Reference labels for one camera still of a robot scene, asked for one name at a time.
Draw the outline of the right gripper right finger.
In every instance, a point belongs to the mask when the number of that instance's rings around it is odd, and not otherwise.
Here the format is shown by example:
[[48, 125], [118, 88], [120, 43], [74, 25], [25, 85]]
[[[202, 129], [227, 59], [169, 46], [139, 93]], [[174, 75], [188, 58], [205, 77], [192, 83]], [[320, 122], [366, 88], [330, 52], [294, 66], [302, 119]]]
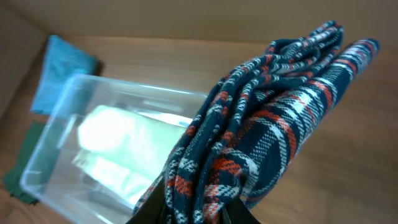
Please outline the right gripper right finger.
[[239, 197], [230, 201], [222, 210], [222, 224], [260, 224]]

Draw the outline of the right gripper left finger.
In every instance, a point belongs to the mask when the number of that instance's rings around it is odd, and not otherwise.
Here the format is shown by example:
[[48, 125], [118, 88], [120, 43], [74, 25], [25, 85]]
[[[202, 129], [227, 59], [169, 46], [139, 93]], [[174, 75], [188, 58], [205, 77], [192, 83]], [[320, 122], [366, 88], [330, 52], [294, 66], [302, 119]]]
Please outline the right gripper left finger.
[[126, 224], [166, 224], [165, 186], [160, 178], [153, 191]]

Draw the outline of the plaid cloth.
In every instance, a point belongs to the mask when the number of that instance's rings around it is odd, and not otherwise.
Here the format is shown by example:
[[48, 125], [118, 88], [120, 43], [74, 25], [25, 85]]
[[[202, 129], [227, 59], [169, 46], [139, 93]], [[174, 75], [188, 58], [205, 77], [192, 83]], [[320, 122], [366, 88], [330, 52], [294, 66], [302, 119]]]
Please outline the plaid cloth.
[[342, 47], [343, 26], [272, 41], [209, 92], [153, 184], [164, 180], [166, 223], [221, 223], [239, 197], [259, 203], [286, 172], [322, 119], [379, 52], [376, 39]]

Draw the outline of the cream cloth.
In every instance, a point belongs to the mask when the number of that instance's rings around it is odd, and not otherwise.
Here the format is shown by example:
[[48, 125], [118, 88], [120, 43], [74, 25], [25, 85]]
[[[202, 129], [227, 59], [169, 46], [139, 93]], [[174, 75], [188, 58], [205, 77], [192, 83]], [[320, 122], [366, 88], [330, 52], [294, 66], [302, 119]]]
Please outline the cream cloth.
[[79, 125], [73, 164], [131, 205], [160, 174], [185, 128], [99, 105]]

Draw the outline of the clear plastic storage container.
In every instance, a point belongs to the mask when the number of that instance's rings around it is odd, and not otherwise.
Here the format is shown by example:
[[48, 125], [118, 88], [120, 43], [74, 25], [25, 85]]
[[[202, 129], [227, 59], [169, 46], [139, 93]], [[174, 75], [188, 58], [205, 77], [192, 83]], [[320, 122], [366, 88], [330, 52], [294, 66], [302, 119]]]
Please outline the clear plastic storage container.
[[21, 187], [72, 223], [126, 223], [205, 99], [77, 75], [58, 99]]

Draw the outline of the dark green folded cloth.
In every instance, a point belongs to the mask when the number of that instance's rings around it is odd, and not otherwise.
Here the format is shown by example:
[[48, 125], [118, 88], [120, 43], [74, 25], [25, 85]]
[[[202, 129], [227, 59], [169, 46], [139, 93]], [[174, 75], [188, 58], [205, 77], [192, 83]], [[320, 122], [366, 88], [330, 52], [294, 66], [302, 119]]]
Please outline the dark green folded cloth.
[[35, 205], [39, 201], [22, 190], [20, 180], [44, 127], [45, 123], [37, 121], [34, 121], [30, 125], [25, 133], [14, 167], [2, 177], [5, 189], [9, 192], [10, 196], [28, 205]]

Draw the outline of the blue folded towel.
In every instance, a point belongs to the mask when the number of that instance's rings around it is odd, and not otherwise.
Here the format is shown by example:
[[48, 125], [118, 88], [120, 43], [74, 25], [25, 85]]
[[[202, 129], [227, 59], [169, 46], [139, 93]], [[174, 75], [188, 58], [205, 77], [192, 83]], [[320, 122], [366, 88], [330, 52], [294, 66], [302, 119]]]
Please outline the blue folded towel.
[[47, 41], [40, 80], [30, 111], [50, 115], [66, 82], [78, 74], [92, 75], [99, 61], [57, 35]]

